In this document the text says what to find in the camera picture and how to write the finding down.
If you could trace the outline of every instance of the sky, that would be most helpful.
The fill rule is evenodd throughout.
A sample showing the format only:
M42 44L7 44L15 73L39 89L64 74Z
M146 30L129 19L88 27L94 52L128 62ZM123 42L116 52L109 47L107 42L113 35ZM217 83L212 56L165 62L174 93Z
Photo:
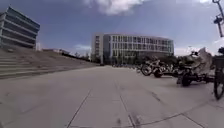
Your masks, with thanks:
M175 54L224 46L211 0L0 0L40 24L37 42L85 54L94 33L125 33L174 40Z

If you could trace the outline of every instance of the concrete step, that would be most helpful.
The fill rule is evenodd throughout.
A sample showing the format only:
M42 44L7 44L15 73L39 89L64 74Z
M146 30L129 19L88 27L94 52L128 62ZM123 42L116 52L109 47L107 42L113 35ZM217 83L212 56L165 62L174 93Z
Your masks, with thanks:
M14 62L14 61L17 61L18 62L18 59L16 58L0 58L0 62Z
M22 67L22 68L0 68L0 74L5 72L18 72L18 71L35 71L38 68L35 67Z
M1 68L23 68L23 67L29 68L29 67L35 67L35 66L32 66L30 64L19 64L19 63L15 65L0 64L0 69Z
M42 70L36 70L36 71L19 71L19 72L2 73L0 74L0 79L16 78L16 77L24 77L24 76L35 76L35 75L42 75L42 74L67 71L67 70L71 70L71 69L64 69L64 70L42 69Z
M18 60L16 61L0 61L0 65L17 65L17 64L30 64L29 62L19 62Z

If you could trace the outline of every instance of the lamp post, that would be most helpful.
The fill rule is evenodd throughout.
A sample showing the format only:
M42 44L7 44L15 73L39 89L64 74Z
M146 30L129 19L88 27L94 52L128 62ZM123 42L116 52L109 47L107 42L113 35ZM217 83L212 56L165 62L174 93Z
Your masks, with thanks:
M218 5L219 11L221 12L222 19L224 19L224 13L222 10L222 6L220 4L220 0L212 0L212 2Z
M224 37L223 32L222 32L222 27L221 27L222 21L223 21L223 19L220 16L216 16L216 19L214 20L214 24L218 25L220 37Z

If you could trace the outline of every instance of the paved ground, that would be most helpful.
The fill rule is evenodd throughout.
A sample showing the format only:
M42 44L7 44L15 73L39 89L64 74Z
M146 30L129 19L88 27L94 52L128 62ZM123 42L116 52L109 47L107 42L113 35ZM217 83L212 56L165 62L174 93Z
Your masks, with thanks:
M212 84L95 67L0 81L5 128L223 128L224 100Z

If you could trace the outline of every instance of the building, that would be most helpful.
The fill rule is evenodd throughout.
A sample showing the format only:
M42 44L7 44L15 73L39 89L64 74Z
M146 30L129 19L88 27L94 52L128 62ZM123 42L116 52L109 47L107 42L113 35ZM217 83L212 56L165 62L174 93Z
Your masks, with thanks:
M173 40L139 35L96 34L92 39L92 55L102 61L112 57L163 57L174 55Z
M10 44L34 49L39 30L39 24L11 7L0 13L0 45Z

